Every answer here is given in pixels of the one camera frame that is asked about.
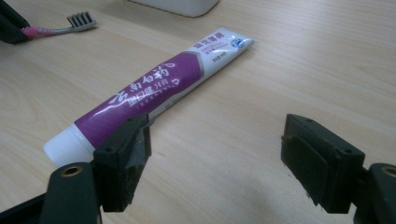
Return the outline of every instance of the toothpaste tube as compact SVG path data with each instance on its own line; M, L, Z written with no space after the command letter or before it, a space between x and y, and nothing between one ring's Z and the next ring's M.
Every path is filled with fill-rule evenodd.
M93 151L125 120L139 114L155 119L253 42L244 35L218 29L76 120L44 145L45 152L59 167L91 161Z

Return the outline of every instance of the wood grain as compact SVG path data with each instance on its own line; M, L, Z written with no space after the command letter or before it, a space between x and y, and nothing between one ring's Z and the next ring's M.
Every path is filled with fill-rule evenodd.
M134 201L104 223L352 223L315 207L280 160L286 114L396 163L396 3L220 0L186 18L121 0L8 1L31 24L96 29L0 43L0 211L46 191L42 150L155 65L225 26L256 43L160 115Z

